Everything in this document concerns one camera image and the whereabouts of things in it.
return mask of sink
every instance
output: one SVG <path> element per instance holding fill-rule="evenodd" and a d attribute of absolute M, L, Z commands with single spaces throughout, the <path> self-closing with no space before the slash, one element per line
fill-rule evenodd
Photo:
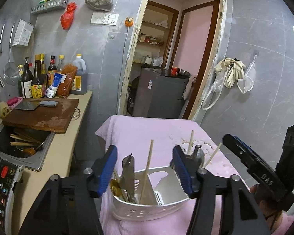
<path fill-rule="evenodd" d="M 15 134 L 13 129 L 14 127 L 11 126 L 0 125 L 0 157 L 15 164 L 22 162 L 26 168 L 40 171 L 55 133 L 25 129 L 34 135 L 36 139 L 44 142 L 42 147 L 34 155 L 29 156 L 29 154 L 22 151 L 23 147 L 10 145 L 11 141 L 17 141 L 10 138 L 11 133 Z"/>

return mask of beige countertop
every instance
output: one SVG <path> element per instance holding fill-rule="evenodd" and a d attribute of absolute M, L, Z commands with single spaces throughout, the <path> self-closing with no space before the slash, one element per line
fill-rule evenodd
<path fill-rule="evenodd" d="M 17 195 L 14 199 L 12 216 L 13 235 L 18 234 L 27 212 L 49 177 L 52 174 L 68 177 L 77 135 L 92 94 L 92 91 L 87 91 L 86 94 L 81 96 L 69 96 L 71 99 L 79 99 L 80 117 L 70 122 L 65 134 L 55 134 L 41 171 L 24 170 L 23 183 L 18 184 Z"/>

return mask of metal screw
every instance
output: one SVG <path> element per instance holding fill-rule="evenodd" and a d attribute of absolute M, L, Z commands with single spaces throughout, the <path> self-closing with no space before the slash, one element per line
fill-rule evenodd
<path fill-rule="evenodd" d="M 50 177 L 50 180 L 52 180 L 52 181 L 56 181 L 56 180 L 58 180 L 59 179 L 59 175 L 57 175 L 57 174 L 53 174 L 53 175 L 51 175 L 51 177 Z"/>
<path fill-rule="evenodd" d="M 93 171 L 93 170 L 92 170 L 91 168 L 86 168 L 86 169 L 84 169 L 83 173 L 84 173 L 84 174 L 91 174 L 92 171 Z"/>
<path fill-rule="evenodd" d="M 205 168 L 199 168 L 198 170 L 199 174 L 205 175 L 208 171 Z"/>
<path fill-rule="evenodd" d="M 240 177 L 238 175 L 232 175 L 231 176 L 231 179 L 233 179 L 234 181 L 239 181 L 240 180 Z"/>

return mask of white plastic basket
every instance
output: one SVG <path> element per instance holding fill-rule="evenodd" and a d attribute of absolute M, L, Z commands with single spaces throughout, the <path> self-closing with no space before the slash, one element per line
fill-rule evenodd
<path fill-rule="evenodd" d="M 18 23 L 12 46 L 27 47 L 33 28 L 33 25 L 21 19 Z"/>
<path fill-rule="evenodd" d="M 167 176 L 162 178 L 155 188 L 152 187 L 149 175 L 165 171 Z M 145 170 L 135 172 L 135 198 L 140 200 L 143 174 Z M 143 205 L 124 202 L 120 197 L 113 195 L 112 214 L 121 221 L 148 221 L 158 219 L 174 213 L 190 198 L 185 194 L 179 179 L 170 167 L 150 168 L 146 181 Z"/>

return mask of gray refrigerator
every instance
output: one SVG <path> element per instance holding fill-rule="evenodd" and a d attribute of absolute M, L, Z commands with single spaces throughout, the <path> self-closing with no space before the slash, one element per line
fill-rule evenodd
<path fill-rule="evenodd" d="M 150 68 L 142 68 L 133 116 L 178 119 L 187 83 L 188 78 L 161 76 Z"/>

